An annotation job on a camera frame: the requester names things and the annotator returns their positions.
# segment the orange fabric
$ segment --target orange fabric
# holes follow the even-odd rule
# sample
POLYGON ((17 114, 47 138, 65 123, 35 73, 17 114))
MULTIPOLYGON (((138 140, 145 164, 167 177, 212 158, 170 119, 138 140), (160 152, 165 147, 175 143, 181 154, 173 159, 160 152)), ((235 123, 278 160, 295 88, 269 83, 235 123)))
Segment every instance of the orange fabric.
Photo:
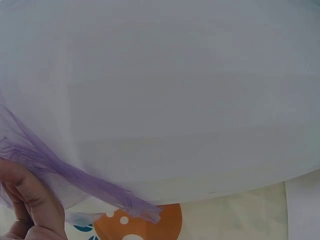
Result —
POLYGON ((104 215, 93 225, 101 240, 122 240, 127 235, 138 235, 143 240, 177 240, 182 227, 180 204, 159 207, 163 211, 157 224, 131 217, 119 209, 112 217, 104 215))

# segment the white surface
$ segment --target white surface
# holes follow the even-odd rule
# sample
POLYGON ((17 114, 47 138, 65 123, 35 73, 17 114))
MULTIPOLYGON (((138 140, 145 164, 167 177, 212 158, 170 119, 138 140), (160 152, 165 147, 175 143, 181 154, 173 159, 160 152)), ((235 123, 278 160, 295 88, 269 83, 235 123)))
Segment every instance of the white surface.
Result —
POLYGON ((219 196, 319 165, 319 22, 302 0, 21 1, 0 83, 89 174, 154 203, 219 196))
POLYGON ((285 182, 289 240, 318 240, 320 170, 285 182))

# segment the purple tulle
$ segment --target purple tulle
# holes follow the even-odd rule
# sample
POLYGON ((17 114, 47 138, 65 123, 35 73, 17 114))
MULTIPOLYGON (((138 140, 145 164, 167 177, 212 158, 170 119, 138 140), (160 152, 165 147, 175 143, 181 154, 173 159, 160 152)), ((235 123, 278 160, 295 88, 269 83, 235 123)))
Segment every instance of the purple tulle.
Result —
MULTIPOLYGON (((67 184, 116 206, 133 217, 141 217, 154 223, 159 221, 160 208, 135 197, 128 190, 65 163, 2 104, 0 104, 0 136, 2 137, 0 139, 0 157, 24 165, 48 186, 53 185, 52 181, 55 178, 52 176, 57 176, 67 184)), ((61 197, 61 191, 65 191, 64 187, 65 185, 60 184, 60 187, 52 189, 62 204, 64 199, 61 197)), ((1 197, 2 201, 9 204, 8 199, 3 195, 1 197)))

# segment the finger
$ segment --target finger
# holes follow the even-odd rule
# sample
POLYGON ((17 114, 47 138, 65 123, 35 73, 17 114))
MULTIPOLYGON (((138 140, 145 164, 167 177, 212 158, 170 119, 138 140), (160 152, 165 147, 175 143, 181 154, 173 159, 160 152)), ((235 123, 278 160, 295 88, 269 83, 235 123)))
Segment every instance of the finger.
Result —
POLYGON ((23 202, 23 204, 24 204, 24 206, 25 206, 25 208, 26 208, 26 210, 27 210, 27 212, 28 212, 28 214, 29 214, 29 217, 31 216, 31 209, 30 209, 30 207, 29 207, 29 205, 28 204, 26 204, 25 202, 26 202, 26 200, 24 199, 24 197, 21 195, 21 193, 16 189, 16 187, 14 186, 14 185, 12 185, 12 184, 10 184, 10 183, 5 183, 5 186, 6 186, 6 188, 7 188, 7 190, 10 192, 10 194, 11 194, 11 200, 12 200, 12 202, 14 202, 14 201, 16 201, 16 202, 18 202, 18 201, 21 201, 21 202, 23 202))
POLYGON ((11 226, 7 236, 17 236, 21 239, 25 239, 28 230, 34 225, 34 222, 30 218, 25 203, 10 191, 5 182, 2 182, 2 186, 12 200, 16 216, 16 222, 11 226))
POLYGON ((0 159, 0 181, 14 185, 19 191, 30 206, 35 226, 65 235, 64 219, 57 209, 54 196, 29 170, 17 163, 0 159))

